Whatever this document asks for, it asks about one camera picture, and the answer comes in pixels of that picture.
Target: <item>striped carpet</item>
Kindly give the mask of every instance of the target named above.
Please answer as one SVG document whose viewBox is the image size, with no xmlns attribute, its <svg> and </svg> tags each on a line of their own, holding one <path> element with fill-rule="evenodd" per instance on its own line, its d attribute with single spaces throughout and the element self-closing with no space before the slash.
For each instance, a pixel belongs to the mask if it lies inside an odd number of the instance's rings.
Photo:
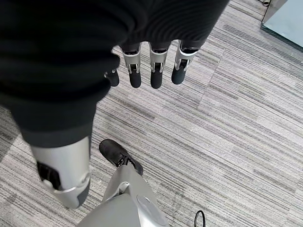
<svg viewBox="0 0 303 227">
<path fill-rule="evenodd" d="M 172 227 L 303 226 L 303 52 L 260 30 L 266 8 L 232 0 L 187 71 L 131 88 L 124 63 L 120 85 L 99 102 L 92 137 L 89 196 L 65 209 L 40 184 L 36 165 L 8 111 L 0 109 L 0 226 L 72 227 L 100 204 L 115 169 L 98 143 L 121 143 L 144 166 Z"/>
</svg>

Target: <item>black sleeve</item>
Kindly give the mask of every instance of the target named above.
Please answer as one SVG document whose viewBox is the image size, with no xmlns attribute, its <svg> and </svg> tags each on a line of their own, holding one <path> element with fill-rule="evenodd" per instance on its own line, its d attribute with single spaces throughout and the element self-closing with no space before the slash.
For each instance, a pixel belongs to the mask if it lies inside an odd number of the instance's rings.
<svg viewBox="0 0 303 227">
<path fill-rule="evenodd" d="M 119 65 L 113 46 L 145 26 L 150 0 L 0 3 L 0 105 L 31 145 L 57 147 L 91 133 L 96 103 Z"/>
</svg>

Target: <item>robotic arm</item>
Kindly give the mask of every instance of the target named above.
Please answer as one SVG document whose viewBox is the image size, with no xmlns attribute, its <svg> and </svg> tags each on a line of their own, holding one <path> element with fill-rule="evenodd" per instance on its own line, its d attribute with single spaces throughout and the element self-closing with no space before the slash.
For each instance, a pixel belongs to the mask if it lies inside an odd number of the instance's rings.
<svg viewBox="0 0 303 227">
<path fill-rule="evenodd" d="M 41 181 L 65 207 L 79 207 L 89 193 L 90 137 L 96 103 L 111 85 L 119 83 L 119 58 L 111 53 L 112 48 L 121 47 L 131 85 L 139 87 L 140 43 L 148 41 L 151 86 L 157 89 L 170 42 L 178 39 L 172 82 L 180 84 L 227 3 L 1 1 L 0 104 L 11 111 L 30 145 Z M 131 168 L 126 165 L 120 169 L 131 173 Z M 135 177 L 129 180 L 137 182 Z M 154 206 L 134 197 L 135 188 L 125 190 L 129 192 L 106 203 L 115 208 L 122 201 L 130 207 L 136 204 L 155 215 L 159 226 L 165 226 Z M 156 204 L 155 198 L 148 198 Z"/>
</svg>

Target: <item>black shoe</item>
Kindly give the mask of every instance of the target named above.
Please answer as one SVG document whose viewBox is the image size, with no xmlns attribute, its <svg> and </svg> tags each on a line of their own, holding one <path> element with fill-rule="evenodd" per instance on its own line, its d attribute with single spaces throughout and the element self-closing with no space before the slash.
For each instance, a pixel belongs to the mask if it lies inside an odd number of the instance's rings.
<svg viewBox="0 0 303 227">
<path fill-rule="evenodd" d="M 138 174 L 143 174 L 143 167 L 142 165 L 133 159 L 127 150 L 125 150 L 120 144 L 113 140 L 103 140 L 99 145 L 99 151 L 105 157 L 111 164 L 113 164 L 116 167 L 119 167 L 121 164 L 121 160 L 127 159 L 130 160 L 130 162 L 133 164 L 135 170 Z"/>
</svg>

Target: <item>black cable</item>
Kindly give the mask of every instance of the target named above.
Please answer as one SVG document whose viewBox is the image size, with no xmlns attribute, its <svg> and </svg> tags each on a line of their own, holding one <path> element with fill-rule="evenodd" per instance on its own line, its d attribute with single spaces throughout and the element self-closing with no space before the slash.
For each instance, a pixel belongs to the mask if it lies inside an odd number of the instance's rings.
<svg viewBox="0 0 303 227">
<path fill-rule="evenodd" d="M 203 211 L 201 211 L 201 210 L 199 210 L 199 211 L 196 213 L 196 216 L 195 216 L 195 227 L 197 227 L 197 219 L 198 219 L 199 213 L 202 214 L 202 218 L 203 218 L 203 227 L 205 227 L 205 215 L 204 215 Z"/>
</svg>

